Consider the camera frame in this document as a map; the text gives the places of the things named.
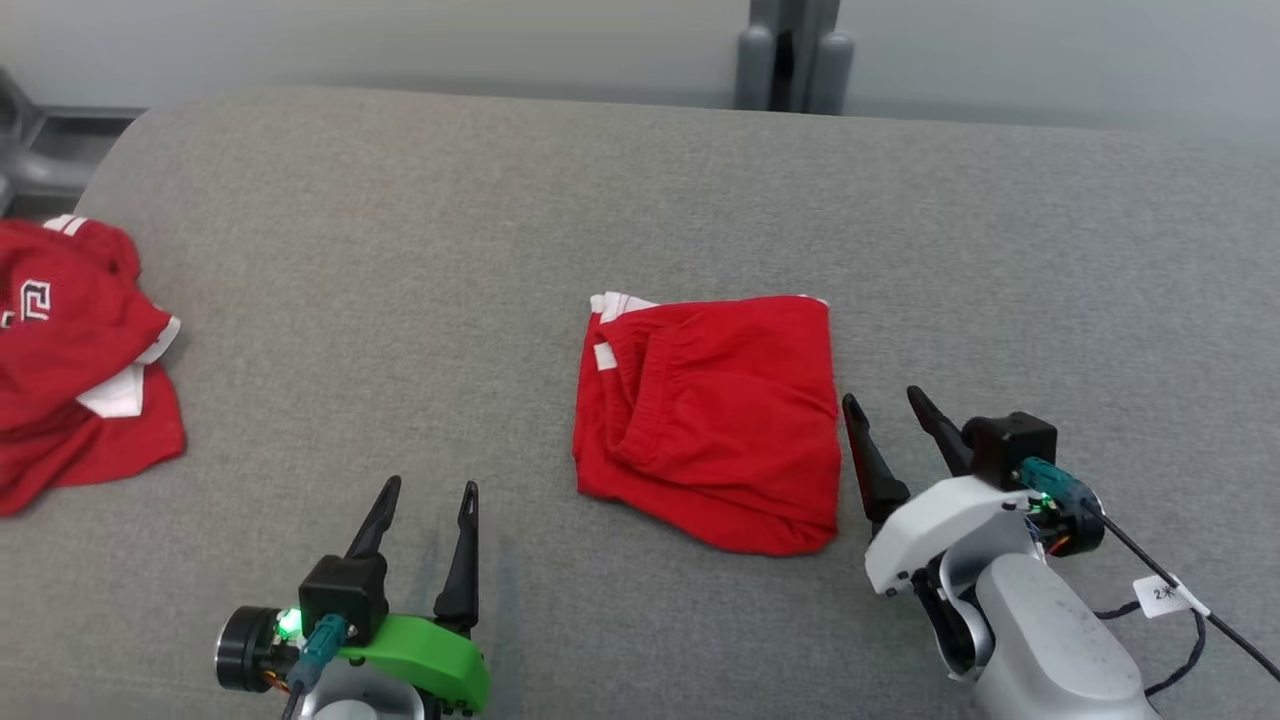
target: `white label tag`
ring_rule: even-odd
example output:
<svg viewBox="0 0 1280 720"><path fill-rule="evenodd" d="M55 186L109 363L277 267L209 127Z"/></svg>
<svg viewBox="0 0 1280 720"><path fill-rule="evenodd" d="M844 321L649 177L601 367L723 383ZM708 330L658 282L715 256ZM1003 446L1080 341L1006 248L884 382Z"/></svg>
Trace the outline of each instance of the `white label tag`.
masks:
<svg viewBox="0 0 1280 720"><path fill-rule="evenodd" d="M1138 603L1142 605L1147 618L1160 618L1192 609L1192 603L1178 592L1178 588L1169 587L1160 575L1134 580L1133 592L1138 594Z"/></svg>

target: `gray table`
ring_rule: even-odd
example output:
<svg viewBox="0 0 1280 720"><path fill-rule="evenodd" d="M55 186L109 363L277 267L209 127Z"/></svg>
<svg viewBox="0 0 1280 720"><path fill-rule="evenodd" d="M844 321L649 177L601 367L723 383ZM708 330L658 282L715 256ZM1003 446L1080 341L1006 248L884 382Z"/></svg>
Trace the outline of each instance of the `gray table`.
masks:
<svg viewBox="0 0 1280 720"><path fill-rule="evenodd" d="M490 717L975 717L909 598L876 597L846 462L841 537L730 556L575 492L588 296L809 293L836 377L914 488L904 397L1015 409L1274 656L1280 615L1280 155L1065 129L335 90L148 113L81 213L137 240L184 320L187 456L0 524L9 717L275 717L214 638L288 603L392 473L393 607L426 612L481 484ZM1055 564L1098 609L1148 574ZM1114 624L1149 680L1189 618ZM1266 717L1217 633L1157 705Z"/></svg>

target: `red shorts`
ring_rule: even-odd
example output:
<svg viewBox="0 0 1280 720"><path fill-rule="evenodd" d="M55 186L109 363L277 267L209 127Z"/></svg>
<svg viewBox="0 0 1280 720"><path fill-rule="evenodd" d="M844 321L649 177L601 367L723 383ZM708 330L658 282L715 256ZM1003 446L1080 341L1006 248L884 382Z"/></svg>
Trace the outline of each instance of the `red shorts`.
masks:
<svg viewBox="0 0 1280 720"><path fill-rule="evenodd" d="M581 493L731 552L815 552L836 536L837 418L822 301L593 299L573 430Z"/></svg>

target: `red clothing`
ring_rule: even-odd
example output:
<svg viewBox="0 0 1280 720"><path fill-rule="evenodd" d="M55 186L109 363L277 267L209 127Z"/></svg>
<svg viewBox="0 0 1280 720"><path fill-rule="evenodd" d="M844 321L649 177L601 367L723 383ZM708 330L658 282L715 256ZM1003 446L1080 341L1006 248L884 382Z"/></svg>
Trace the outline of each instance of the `red clothing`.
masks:
<svg viewBox="0 0 1280 720"><path fill-rule="evenodd" d="M137 373L137 416L102 418L77 400L154 360L177 333L177 319L138 291L140 272L116 228L0 222L0 515L49 487L114 480L182 454L178 398L160 365Z"/></svg>
<svg viewBox="0 0 1280 720"><path fill-rule="evenodd" d="M722 550L824 547L841 459L827 306L762 297L611 315L591 315L582 351L579 491Z"/></svg>

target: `white panel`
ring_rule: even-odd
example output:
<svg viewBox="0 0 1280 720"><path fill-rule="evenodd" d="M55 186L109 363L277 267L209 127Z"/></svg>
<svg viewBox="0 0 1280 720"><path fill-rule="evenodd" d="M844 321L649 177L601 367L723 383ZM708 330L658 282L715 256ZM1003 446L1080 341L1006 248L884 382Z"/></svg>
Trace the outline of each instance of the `white panel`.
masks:
<svg viewBox="0 0 1280 720"><path fill-rule="evenodd" d="M1272 0L846 0L846 113L1280 136Z"/></svg>
<svg viewBox="0 0 1280 720"><path fill-rule="evenodd" d="M0 0L41 104L150 106L250 83L732 102L749 0Z"/></svg>

